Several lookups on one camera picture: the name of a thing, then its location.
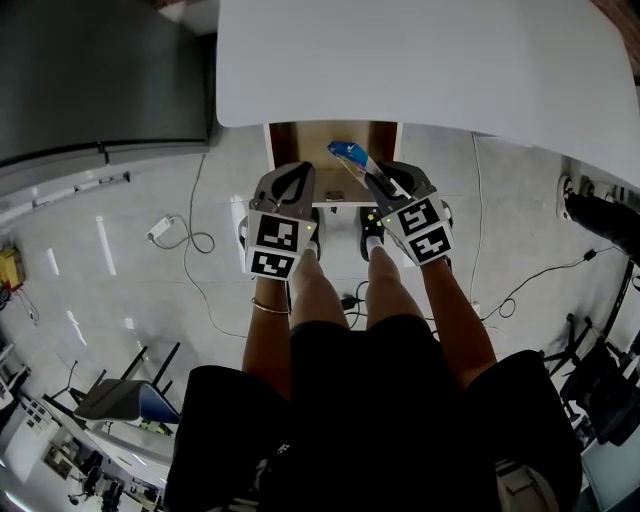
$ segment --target floor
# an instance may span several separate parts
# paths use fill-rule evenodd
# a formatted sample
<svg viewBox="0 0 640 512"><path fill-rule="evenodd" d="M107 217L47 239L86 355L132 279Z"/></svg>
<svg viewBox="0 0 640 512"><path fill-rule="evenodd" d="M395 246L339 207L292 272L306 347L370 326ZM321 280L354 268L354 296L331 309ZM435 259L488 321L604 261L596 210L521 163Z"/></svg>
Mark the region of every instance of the floor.
<svg viewBox="0 0 640 512"><path fill-rule="evenodd" d="M473 300L486 314L530 275L610 244L556 217L559 155L492 138L479 138L478 152L484 235ZM402 160L422 167L451 206L454 274L469 293L480 214L471 135L407 125ZM202 297L184 273L183 250L163 251L145 239L163 215L188 215L199 161L199 156L183 156L114 168L114 173L130 170L131 183L60 201L6 230L4 237L22 251L28 277L24 289L40 319L34 325L29 304L13 300L0 313L0 326L33 370L27 389L34 396L64 387L76 360L72 383L81 390L103 368L117 377L145 345L150 349L142 374L153 377L173 344L182 343L161 383L174 381L168 397L178 408L189 370L202 364L240 366L244 340L212 328ZM194 231L211 233L216 249L202 255L191 248L187 264L218 327L238 335L247 333L254 284L242 272L237 224L267 167L262 127L224 131L205 160L195 196ZM353 209L325 215L322 266L340 293L354 293L366 278L355 218ZM178 241L181 229L172 227L163 241ZM402 268L405 286L429 315L418 269L407 265L392 242L386 247ZM511 318L495 314L487 321L496 352L505 357L548 347L562 337L570 312L588 314L602 326L625 265L620 253L608 251L530 283L516 295Z"/></svg>

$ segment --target black shoe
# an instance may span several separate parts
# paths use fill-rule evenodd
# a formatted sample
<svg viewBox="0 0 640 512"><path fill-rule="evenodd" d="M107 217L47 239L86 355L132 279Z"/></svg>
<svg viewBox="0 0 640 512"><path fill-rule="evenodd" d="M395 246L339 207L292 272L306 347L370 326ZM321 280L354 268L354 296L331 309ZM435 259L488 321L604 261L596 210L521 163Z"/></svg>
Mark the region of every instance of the black shoe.
<svg viewBox="0 0 640 512"><path fill-rule="evenodd" d="M367 251L367 238L377 236L384 243L384 226L380 220L380 210L378 208L360 208L360 226L362 233L360 236L360 254L364 261L369 261Z"/></svg>
<svg viewBox="0 0 640 512"><path fill-rule="evenodd" d="M316 227L316 230L311 236L311 241L315 242L318 246L318 261L320 261L320 255L322 253L322 249L320 249L320 210L318 210L317 208L311 210L311 218L313 219L313 222L318 224L318 227Z"/></svg>

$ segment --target open drawer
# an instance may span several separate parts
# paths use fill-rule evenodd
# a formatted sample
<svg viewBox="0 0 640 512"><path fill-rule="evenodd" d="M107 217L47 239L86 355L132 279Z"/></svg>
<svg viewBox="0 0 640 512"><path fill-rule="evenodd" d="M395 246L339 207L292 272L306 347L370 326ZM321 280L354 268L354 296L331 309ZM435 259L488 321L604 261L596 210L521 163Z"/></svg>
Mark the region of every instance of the open drawer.
<svg viewBox="0 0 640 512"><path fill-rule="evenodd" d="M316 169L313 205L375 206L369 191L327 149L333 140L357 142L376 162L400 151L401 123L380 121L300 121L265 125L271 169L307 161Z"/></svg>

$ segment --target black shorts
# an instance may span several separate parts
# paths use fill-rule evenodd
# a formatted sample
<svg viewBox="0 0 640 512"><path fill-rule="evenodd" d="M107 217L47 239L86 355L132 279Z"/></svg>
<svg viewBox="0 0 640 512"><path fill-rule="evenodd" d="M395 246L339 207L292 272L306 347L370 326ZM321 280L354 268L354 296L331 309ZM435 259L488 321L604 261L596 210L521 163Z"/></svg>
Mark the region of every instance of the black shorts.
<svg viewBox="0 0 640 512"><path fill-rule="evenodd" d="M537 353L509 357L462 392L418 317L366 332L303 324L291 350L290 403L239 371L191 372L168 510L247 496L265 459L261 510L498 510L495 465L504 460L542 474L561 510L577 497L579 453Z"/></svg>

